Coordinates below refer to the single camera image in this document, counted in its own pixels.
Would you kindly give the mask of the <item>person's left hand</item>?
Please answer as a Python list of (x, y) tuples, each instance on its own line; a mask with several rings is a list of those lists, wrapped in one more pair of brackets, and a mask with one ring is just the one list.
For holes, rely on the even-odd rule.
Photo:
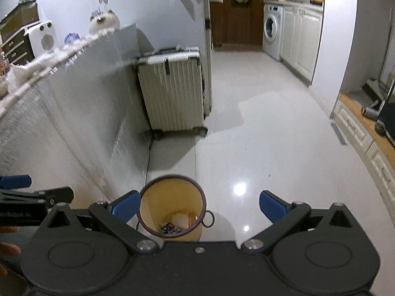
[[(18, 230), (19, 228), (17, 226), (2, 226), (0, 229), (0, 233), (1, 234), (16, 233), (18, 232)], [(1, 241), (0, 248), (1, 248), (0, 250), (1, 256), (14, 257), (14, 256), (20, 256), (21, 254), (21, 248), (16, 244), (10, 242)]]

